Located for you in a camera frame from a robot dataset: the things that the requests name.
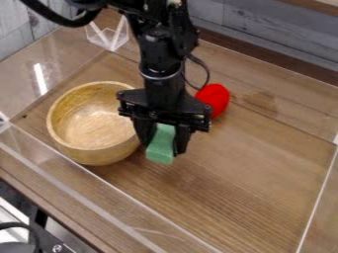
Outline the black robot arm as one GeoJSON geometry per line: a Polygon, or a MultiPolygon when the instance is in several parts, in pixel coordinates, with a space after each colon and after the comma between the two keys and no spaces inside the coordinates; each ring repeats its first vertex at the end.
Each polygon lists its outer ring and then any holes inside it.
{"type": "Polygon", "coordinates": [[[142,89],[123,90],[119,114],[131,119],[143,144],[155,139],[162,125],[174,127],[172,153],[186,152],[191,135],[210,130],[211,108],[187,92],[184,65],[199,59],[199,30],[188,16],[187,0],[65,0],[85,11],[115,8],[135,36],[144,80],[142,89]]]}

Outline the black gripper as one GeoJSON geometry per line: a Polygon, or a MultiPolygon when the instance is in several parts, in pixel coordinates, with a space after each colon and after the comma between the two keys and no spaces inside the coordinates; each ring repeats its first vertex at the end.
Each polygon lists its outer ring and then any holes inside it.
{"type": "Polygon", "coordinates": [[[144,78],[144,88],[121,90],[119,114],[134,122],[143,145],[152,141],[158,123],[175,126],[175,153],[183,154],[191,131],[210,131],[211,108],[187,92],[184,78],[144,78]]]}

